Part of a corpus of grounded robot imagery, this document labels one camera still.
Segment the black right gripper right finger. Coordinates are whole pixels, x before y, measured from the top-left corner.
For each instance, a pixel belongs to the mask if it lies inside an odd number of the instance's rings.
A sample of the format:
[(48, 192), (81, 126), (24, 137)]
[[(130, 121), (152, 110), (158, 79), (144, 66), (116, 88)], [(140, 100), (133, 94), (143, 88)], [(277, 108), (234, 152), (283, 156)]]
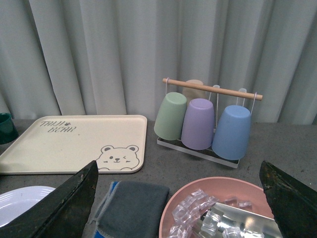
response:
[(317, 236), (317, 192), (270, 162), (259, 177), (267, 203), (284, 238)]

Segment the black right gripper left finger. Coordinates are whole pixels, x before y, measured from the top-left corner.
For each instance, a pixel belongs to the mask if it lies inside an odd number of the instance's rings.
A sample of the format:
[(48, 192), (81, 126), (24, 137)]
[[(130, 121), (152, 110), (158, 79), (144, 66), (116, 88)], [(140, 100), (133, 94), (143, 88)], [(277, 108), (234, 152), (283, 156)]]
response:
[(32, 208), (1, 227), (2, 238), (80, 238), (94, 203), (99, 172), (91, 161)]

